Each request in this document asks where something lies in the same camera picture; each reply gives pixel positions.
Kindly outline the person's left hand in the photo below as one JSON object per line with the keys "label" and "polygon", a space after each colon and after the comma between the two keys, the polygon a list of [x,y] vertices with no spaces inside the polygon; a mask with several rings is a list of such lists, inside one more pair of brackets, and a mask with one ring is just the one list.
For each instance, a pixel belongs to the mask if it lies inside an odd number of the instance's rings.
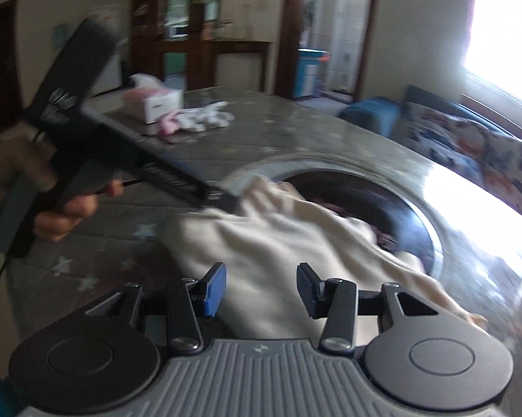
{"label": "person's left hand", "polygon": [[[18,178],[24,176],[38,192],[50,191],[57,184],[49,165],[52,153],[52,147],[46,143],[30,141],[24,128],[0,134],[0,219]],[[58,211],[39,213],[34,218],[33,232],[41,239],[57,242],[94,215],[98,205],[95,195],[75,196]]]}

